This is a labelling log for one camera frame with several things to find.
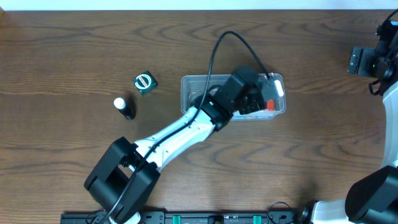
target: plastic container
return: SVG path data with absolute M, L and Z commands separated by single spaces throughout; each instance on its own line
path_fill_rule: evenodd
M 282 88 L 285 91 L 284 81 L 282 75 L 277 73 L 270 73 L 270 76 L 275 77 L 282 84 Z M 231 75 L 211 75 L 209 86 L 213 85 L 224 85 L 227 79 Z M 206 85 L 207 75 L 186 75 L 181 80 L 181 112 L 186 113 L 189 107 L 192 106 L 193 100 L 203 94 L 203 89 Z M 210 90 L 211 94 L 214 94 L 217 89 Z M 254 113 L 240 115 L 239 112 L 235 112 L 231 121 L 255 121 L 255 120 L 266 120 L 272 119 L 276 115 L 285 112 L 286 110 L 286 94 L 275 101 L 275 111 L 261 110 Z

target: brown wooden surface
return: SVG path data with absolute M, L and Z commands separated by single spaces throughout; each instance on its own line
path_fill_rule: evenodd
M 175 121 L 180 81 L 206 74 L 225 30 L 245 36 L 283 75 L 287 111 L 231 122 L 163 171 L 148 205 L 167 210 L 265 210 L 344 197 L 384 150 L 382 98 L 347 74 L 353 46 L 374 47 L 389 11 L 8 12 L 0 22 L 0 223 L 57 223 L 99 205 L 83 183 L 108 146 Z M 214 73 L 257 68 L 234 37 Z M 141 97 L 131 78 L 159 87 Z M 113 99 L 137 97 L 127 122 Z

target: white backdrop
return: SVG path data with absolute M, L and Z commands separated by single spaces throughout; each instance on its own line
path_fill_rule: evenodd
M 396 9 L 398 0 L 0 0 L 4 10 Z

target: green clip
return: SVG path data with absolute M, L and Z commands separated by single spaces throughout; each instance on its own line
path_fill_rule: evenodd
M 181 224 L 181 216 L 174 215 L 173 216 L 173 224 Z
M 261 216 L 253 215 L 253 224 L 261 224 Z

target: small green box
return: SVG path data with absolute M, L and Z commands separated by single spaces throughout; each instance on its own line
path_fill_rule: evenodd
M 136 86 L 137 90 L 140 94 L 145 95 L 148 92 L 156 89 L 157 81 L 156 79 L 150 74 L 149 71 L 142 73 L 141 75 L 133 78 L 132 83 Z

